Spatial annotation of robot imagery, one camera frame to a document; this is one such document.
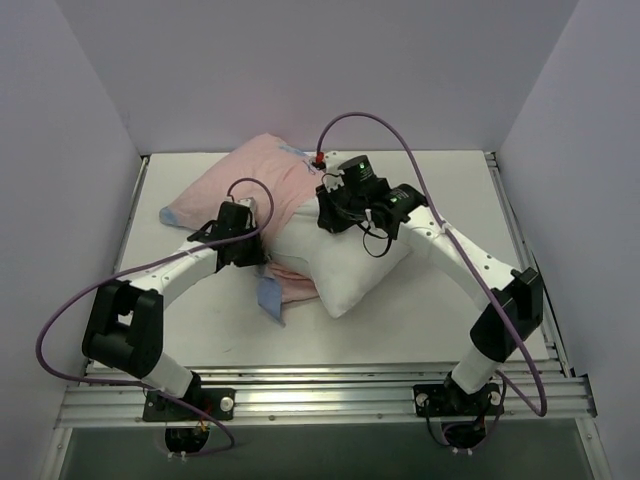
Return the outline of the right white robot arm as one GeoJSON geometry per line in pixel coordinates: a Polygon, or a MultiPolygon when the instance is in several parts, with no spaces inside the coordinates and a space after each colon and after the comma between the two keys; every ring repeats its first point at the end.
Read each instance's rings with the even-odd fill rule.
{"type": "Polygon", "coordinates": [[[332,234],[352,226],[380,230],[388,243],[430,260],[476,304],[480,316],[470,331],[470,350],[443,390],[450,409],[469,411],[497,369],[539,327],[539,273],[494,258],[440,216],[424,186],[391,186],[365,155],[345,158],[331,152],[318,166],[323,172],[316,189],[320,228],[332,234]]]}

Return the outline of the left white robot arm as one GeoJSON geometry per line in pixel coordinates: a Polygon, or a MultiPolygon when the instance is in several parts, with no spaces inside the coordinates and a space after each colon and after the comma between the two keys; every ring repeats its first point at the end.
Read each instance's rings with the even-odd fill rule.
{"type": "Polygon", "coordinates": [[[83,354],[167,393],[165,405],[179,419],[202,405],[192,371],[164,352],[164,310],[199,281],[224,267],[263,264],[252,198],[224,201],[218,217],[192,233],[180,258],[98,288],[82,342],[83,354]]]}

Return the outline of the blue and pink printed pillowcase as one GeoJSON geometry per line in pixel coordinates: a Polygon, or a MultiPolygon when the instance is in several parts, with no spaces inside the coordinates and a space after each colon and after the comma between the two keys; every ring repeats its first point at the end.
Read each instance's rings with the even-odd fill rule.
{"type": "Polygon", "coordinates": [[[320,183],[308,156],[271,134],[258,135],[212,165],[159,212],[162,224],[189,230],[185,257],[162,267],[171,304],[222,268],[255,267],[257,302],[275,321],[286,302],[317,295],[307,275],[269,259],[267,249],[320,183]]]}

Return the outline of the white pillow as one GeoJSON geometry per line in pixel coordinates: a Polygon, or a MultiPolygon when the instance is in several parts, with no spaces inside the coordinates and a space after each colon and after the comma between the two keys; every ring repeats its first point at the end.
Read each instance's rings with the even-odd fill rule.
{"type": "Polygon", "coordinates": [[[312,198],[293,213],[269,241],[269,275],[284,303],[318,298],[339,318],[409,254],[409,248],[384,239],[364,239],[356,227],[330,234],[317,225],[319,206],[312,198]]]}

